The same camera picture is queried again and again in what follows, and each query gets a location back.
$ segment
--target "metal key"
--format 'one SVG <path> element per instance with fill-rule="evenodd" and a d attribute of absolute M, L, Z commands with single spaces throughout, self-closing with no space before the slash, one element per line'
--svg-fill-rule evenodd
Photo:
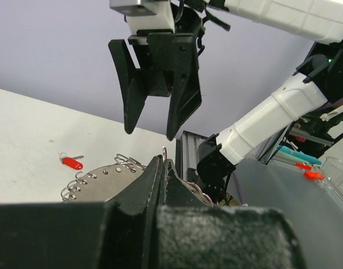
<path fill-rule="evenodd" d="M 83 155 L 76 156 L 76 157 L 71 157 L 71 159 L 74 159 L 74 160 L 80 160 L 80 159 L 83 159 L 83 158 L 84 158 Z"/>

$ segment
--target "metal plate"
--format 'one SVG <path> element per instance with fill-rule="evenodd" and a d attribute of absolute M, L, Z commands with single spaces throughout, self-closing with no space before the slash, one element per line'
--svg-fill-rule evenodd
<path fill-rule="evenodd" d="M 136 170 L 134 173 L 121 164 L 114 164 L 102 166 L 86 173 L 83 177 L 78 177 L 77 182 L 71 184 L 71 188 L 75 190 L 71 195 L 74 195 L 75 199 L 66 201 L 100 202 L 113 198 L 143 173 L 143 170 L 136 165 L 131 167 Z M 108 169 L 108 174 L 103 173 L 104 169 Z"/>

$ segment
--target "red key tag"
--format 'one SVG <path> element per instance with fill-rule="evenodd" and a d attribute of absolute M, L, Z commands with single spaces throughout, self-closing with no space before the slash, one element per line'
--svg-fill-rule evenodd
<path fill-rule="evenodd" d="M 69 166 L 70 168 L 81 170 L 83 168 L 83 164 L 81 164 L 79 161 L 76 161 L 75 159 L 72 159 L 70 157 L 64 157 L 62 160 L 62 164 L 65 164 Z"/>
<path fill-rule="evenodd" d="M 305 164 L 300 164 L 300 163 L 295 164 L 295 166 L 300 167 L 301 169 L 305 169 L 305 170 L 311 170 L 312 169 L 311 166 L 305 165 Z"/>

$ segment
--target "gray wall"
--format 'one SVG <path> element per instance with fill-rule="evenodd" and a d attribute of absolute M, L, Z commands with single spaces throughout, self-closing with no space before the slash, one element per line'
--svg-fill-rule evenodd
<path fill-rule="evenodd" d="M 200 57 L 202 106 L 182 129 L 210 135 L 276 90 L 312 42 L 217 13 Z M 0 88 L 123 121 L 117 74 L 107 44 L 129 36 L 108 0 L 0 0 Z M 148 98 L 138 126 L 165 133 L 169 99 Z"/>

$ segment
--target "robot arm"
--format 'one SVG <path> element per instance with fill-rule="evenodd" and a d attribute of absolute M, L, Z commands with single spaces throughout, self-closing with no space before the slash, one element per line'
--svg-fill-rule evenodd
<path fill-rule="evenodd" d="M 124 40 L 109 43 L 122 90 L 124 126 L 131 133 L 147 95 L 170 96 L 167 137 L 200 106 L 198 57 L 208 20 L 229 30 L 217 8 L 316 41 L 296 72 L 265 101 L 199 147 L 203 192 L 220 200 L 223 178 L 264 140 L 327 101 L 343 98 L 343 0 L 110 0 L 126 16 L 136 69 Z M 201 19 L 196 12 L 206 12 Z"/>

